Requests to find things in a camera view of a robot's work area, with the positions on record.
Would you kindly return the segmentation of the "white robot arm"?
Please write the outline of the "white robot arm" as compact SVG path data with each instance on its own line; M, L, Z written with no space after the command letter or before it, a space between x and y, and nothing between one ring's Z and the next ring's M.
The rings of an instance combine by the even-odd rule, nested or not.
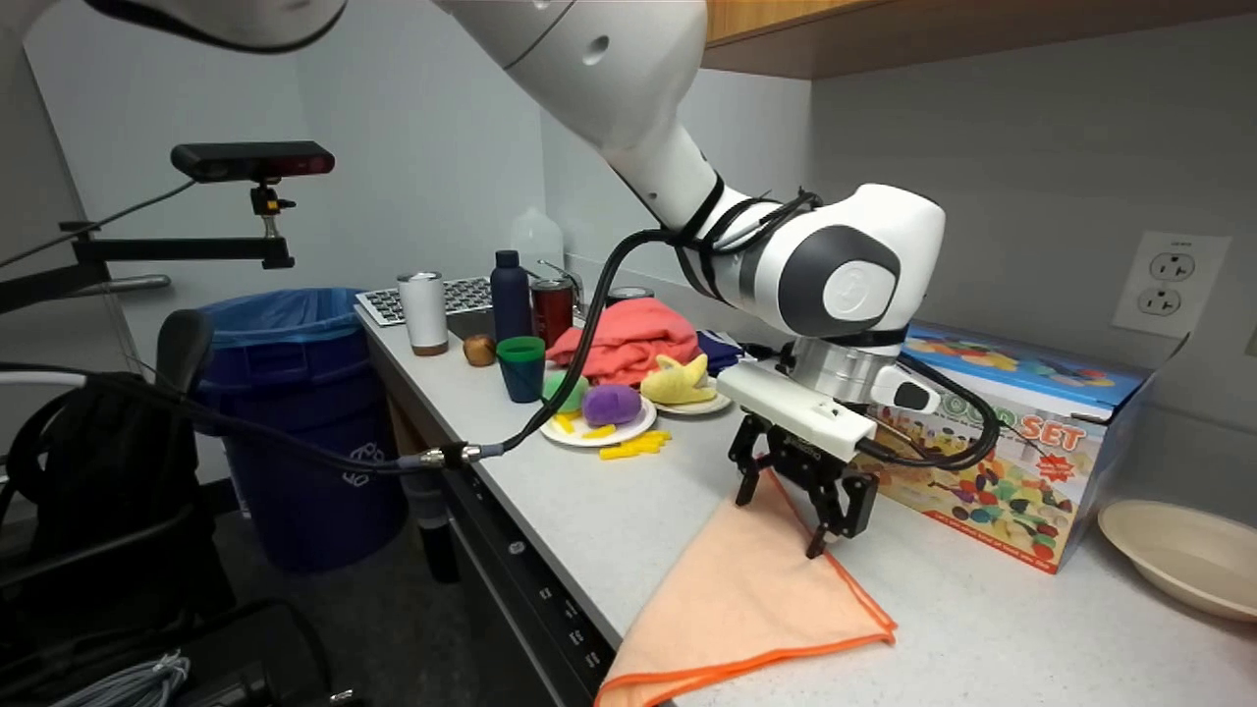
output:
M687 281L804 352L790 370L739 362L719 391L744 407L733 462L754 445L797 483L821 539L869 525L875 446L866 413L904 381L901 344L931 286L948 210L897 186L839 200L733 187L680 116L708 41L708 0L437 0L550 116L592 144L656 216Z

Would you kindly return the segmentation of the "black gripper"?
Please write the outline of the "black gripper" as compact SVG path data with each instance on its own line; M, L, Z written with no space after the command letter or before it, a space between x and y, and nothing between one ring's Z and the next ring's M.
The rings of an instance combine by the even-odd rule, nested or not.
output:
M856 470L754 413L744 417L729 438L729 462L739 466L733 508L754 500L763 470L779 470L815 501L816 525L804 543L804 559L826 553L833 534L856 539L872 522L881 483L869 470Z

